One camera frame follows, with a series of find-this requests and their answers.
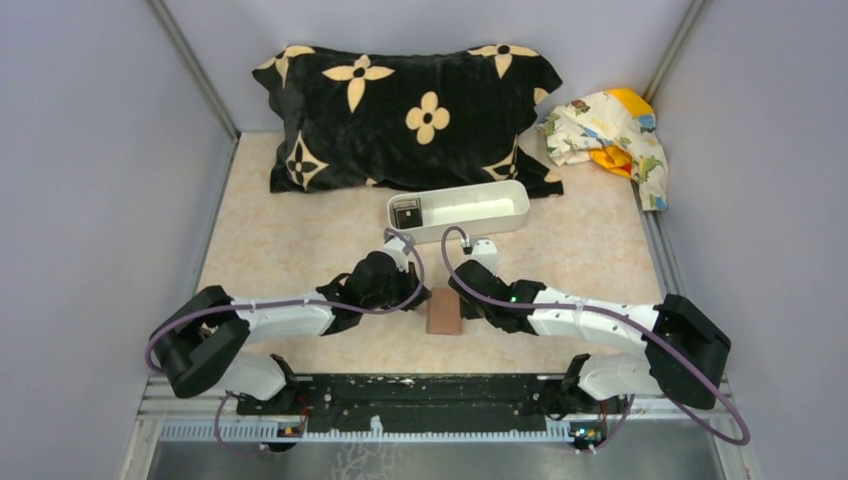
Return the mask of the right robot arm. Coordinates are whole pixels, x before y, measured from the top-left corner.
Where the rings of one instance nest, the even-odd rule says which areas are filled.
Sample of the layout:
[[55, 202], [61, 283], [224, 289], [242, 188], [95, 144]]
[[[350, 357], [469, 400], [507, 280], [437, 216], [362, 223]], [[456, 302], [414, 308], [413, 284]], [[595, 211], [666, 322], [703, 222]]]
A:
[[579, 354], [563, 398], [576, 412], [619, 395], [664, 395], [686, 407], [715, 406], [732, 342], [690, 299], [616, 304], [577, 297], [539, 281], [506, 283], [477, 260], [456, 267], [449, 285], [476, 317], [507, 333], [568, 337], [614, 348]]

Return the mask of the brown leather card holder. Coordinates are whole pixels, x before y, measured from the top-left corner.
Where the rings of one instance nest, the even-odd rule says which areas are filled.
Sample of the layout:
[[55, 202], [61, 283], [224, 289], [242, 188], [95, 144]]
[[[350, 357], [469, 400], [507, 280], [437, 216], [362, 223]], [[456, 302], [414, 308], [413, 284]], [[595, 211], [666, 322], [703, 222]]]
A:
[[429, 335], [459, 336], [464, 332], [460, 297], [448, 287], [431, 291], [427, 302], [426, 333]]

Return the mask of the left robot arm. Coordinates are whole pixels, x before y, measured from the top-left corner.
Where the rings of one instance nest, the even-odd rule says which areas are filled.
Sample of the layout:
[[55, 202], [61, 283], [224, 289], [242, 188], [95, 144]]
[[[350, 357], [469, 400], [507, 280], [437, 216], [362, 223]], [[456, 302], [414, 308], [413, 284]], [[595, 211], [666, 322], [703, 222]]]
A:
[[294, 373], [281, 356], [251, 353], [247, 346], [341, 333], [365, 315], [411, 311], [429, 297], [415, 265], [386, 251], [369, 253], [352, 272], [297, 297], [258, 301], [213, 285], [151, 334], [145, 360], [165, 375], [178, 398], [219, 388], [285, 414], [300, 399]]

